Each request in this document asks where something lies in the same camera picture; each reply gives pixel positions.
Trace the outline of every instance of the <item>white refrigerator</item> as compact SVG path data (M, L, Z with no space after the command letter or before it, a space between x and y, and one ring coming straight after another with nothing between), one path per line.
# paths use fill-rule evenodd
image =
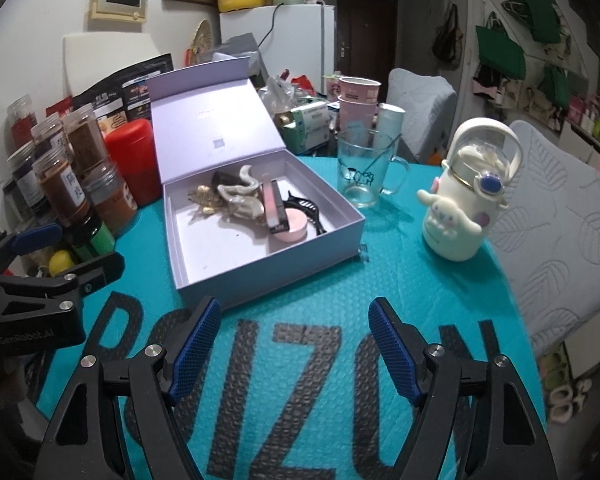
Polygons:
M288 68L291 78L305 75L324 93L324 77L333 74L335 60L335 7L321 4L258 7L220 14L222 42L253 33L269 75Z

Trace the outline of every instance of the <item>black power cord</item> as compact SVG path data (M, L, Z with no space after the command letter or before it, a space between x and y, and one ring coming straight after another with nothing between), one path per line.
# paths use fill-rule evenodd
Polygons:
M258 48L260 48L262 46L262 44L264 43L264 40L266 40L269 37L269 34L271 34L273 32L273 27L275 27L275 25L276 25L276 12L278 12L278 9L280 7L282 7L283 5L284 4L279 4L273 11L273 16L271 17L271 28L266 33L265 37L262 38L262 41L258 44Z

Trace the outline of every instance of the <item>box flap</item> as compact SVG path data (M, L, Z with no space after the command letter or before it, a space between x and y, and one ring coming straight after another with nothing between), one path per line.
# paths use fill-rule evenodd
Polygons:
M147 80L163 184L285 147L247 78L248 58Z

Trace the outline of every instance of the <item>lavender gift box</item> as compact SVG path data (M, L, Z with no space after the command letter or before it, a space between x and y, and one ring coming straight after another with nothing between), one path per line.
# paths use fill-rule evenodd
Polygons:
M238 58L147 80L171 271L187 304L212 295L224 309L238 306L358 254L364 217L285 149L247 73L248 59ZM189 192L245 164L277 180L283 199L290 191L315 202L327 233L309 225L289 245L254 222L196 215Z

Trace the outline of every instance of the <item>silver bolt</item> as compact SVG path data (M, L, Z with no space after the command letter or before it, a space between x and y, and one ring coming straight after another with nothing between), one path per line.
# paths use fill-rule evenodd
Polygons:
M162 347L160 345L149 345L144 349L144 355L147 357L156 357L157 355L160 355L160 352L162 352Z
M433 355L433 357L442 357L445 354L445 348L438 343L433 343L427 346L427 352Z
M499 366L500 368L506 368L509 366L509 358L506 355L496 355L496 357L493 358L493 362L496 363L496 366Z
M82 368L91 368L94 364L96 364L96 356L95 355L85 355L80 360L80 366Z

